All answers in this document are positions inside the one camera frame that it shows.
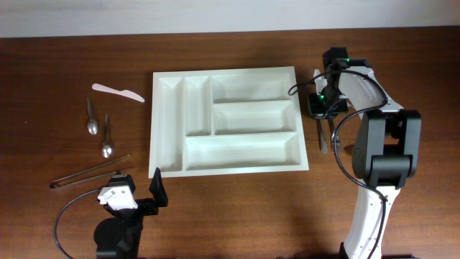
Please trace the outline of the pink plastic knife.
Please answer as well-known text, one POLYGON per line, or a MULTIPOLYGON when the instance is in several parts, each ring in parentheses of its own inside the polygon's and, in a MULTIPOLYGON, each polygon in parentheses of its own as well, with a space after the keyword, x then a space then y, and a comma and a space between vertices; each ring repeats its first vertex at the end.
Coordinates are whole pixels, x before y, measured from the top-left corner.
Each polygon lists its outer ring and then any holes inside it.
POLYGON ((99 83, 94 83, 91 88, 95 91, 101 91, 105 93, 110 93, 110 94, 116 94, 119 96, 127 97, 129 99, 133 99, 135 101, 144 103, 145 100, 143 97, 141 97, 139 94, 130 91, 130 90, 116 90, 114 88, 110 88, 108 86, 101 85, 99 83))

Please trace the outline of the upper small steel teaspoon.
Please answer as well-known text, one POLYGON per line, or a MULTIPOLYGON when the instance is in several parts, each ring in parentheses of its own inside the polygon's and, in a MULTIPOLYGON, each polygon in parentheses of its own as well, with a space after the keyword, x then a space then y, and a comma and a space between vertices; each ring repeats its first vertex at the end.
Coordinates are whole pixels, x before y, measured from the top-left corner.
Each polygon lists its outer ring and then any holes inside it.
POLYGON ((87 98, 87 111, 88 111, 88 122, 87 122, 87 129, 91 135, 96 135, 98 132, 98 123, 93 118, 93 109, 91 100, 87 98))

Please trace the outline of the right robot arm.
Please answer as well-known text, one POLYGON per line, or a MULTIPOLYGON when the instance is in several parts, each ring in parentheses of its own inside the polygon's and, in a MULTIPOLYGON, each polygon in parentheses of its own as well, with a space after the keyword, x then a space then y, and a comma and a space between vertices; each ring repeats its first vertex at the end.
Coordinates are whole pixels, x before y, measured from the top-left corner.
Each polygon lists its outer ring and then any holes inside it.
POLYGON ((339 132, 352 118, 361 124, 351 152, 358 186, 351 229, 339 248, 340 258, 382 258, 382 238, 390 210, 418 165, 422 118, 392 100, 375 78, 370 63, 352 59, 345 47, 331 47, 323 56, 324 71, 315 71, 308 97, 312 118, 331 123, 331 144, 339 158, 339 132), (335 117, 344 114, 338 124, 335 117))

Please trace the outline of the lower small steel teaspoon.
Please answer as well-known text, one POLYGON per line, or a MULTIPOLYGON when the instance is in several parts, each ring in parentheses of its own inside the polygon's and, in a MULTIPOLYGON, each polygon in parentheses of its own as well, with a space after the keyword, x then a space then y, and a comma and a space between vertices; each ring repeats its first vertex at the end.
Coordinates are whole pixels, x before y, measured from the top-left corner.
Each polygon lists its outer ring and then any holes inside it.
POLYGON ((106 114, 103 125, 103 143, 101 154, 104 158, 109 158, 112 154, 112 146, 109 142, 109 116, 106 114))

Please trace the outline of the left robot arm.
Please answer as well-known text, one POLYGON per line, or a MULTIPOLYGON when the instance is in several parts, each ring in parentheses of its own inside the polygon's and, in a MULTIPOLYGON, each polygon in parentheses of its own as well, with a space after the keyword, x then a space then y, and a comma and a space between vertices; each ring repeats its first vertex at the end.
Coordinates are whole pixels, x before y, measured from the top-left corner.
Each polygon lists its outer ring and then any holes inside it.
POLYGON ((93 233, 97 258, 136 258, 143 219, 157 215, 160 207, 168 205, 159 168, 149 186, 151 198, 135 199, 135 189, 131 175, 117 173, 100 190, 98 201, 111 216, 100 222, 93 233))

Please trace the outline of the large steel spoon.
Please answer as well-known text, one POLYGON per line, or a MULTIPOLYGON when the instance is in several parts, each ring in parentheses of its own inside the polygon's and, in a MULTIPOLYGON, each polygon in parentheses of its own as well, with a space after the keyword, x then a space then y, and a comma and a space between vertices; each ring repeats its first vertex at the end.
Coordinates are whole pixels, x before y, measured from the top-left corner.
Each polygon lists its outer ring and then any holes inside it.
POLYGON ((321 152, 323 154, 326 154, 328 152, 328 146, 327 146, 326 138, 324 136, 321 121, 319 119, 316 120, 316 126, 318 130, 318 138, 319 138, 319 145, 320 145, 321 152))

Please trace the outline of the steel fork pointing down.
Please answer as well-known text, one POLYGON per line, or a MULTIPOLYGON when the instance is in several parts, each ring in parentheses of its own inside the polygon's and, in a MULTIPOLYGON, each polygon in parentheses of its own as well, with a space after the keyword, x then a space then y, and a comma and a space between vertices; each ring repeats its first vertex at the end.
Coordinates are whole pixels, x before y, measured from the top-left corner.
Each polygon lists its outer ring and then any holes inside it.
POLYGON ((336 139, 337 151, 339 153, 342 153, 344 151, 344 148, 343 148, 343 145, 341 144, 340 138, 336 136, 336 127, 335 127, 335 124, 334 124, 334 118, 333 117, 328 118, 328 126, 329 126, 329 130, 330 130, 330 133, 331 133, 331 144, 333 145, 334 144, 334 139, 336 139))

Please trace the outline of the white plastic cutlery tray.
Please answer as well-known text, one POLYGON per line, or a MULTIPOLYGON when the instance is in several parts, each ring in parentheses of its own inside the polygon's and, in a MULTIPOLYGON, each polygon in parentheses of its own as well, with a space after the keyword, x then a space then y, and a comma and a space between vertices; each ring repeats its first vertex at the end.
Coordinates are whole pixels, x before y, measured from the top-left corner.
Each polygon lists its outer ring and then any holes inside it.
POLYGON ((292 66, 155 72, 149 174, 308 170, 295 83, 292 66))

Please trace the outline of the small steel teaspoon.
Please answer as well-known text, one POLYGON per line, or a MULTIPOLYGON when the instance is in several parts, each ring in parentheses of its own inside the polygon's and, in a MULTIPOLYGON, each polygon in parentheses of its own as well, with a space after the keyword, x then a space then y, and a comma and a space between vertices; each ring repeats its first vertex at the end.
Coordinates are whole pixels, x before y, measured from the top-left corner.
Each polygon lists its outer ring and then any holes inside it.
POLYGON ((96 135, 98 132, 98 123, 93 118, 93 109, 91 100, 87 98, 87 111, 88 111, 88 122, 87 122, 87 129, 91 135, 96 135))
POLYGON ((109 158, 112 154, 112 146, 109 142, 109 116, 106 114, 103 125, 103 143, 101 154, 104 158, 109 158))

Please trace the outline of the steel kitchen tongs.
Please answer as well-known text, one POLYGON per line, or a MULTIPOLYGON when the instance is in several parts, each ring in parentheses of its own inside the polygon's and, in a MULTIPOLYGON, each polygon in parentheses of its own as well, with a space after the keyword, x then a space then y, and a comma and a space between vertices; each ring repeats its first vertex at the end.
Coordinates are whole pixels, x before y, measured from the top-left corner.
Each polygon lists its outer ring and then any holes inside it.
POLYGON ((49 188, 50 189, 65 188, 65 187, 68 187, 68 186, 74 186, 74 185, 77 185, 77 184, 80 184, 80 183, 85 183, 86 181, 92 181, 92 180, 95 180, 95 179, 98 179, 98 178, 103 178, 103 177, 106 177, 106 176, 112 176, 112 175, 114 175, 116 173, 116 171, 101 173, 101 174, 94 175, 94 176, 90 176, 90 174, 92 174, 93 172, 99 171, 101 169, 107 168, 107 167, 109 167, 111 165, 114 165, 114 164, 116 164, 118 162, 121 162, 123 160, 130 159, 131 157, 132 157, 131 155, 124 155, 124 156, 121 156, 121 157, 116 158, 114 160, 110 160, 109 162, 97 165, 97 166, 89 168, 89 169, 85 169, 85 170, 83 170, 81 172, 74 173, 72 175, 56 179, 56 180, 52 181, 49 184, 49 188))

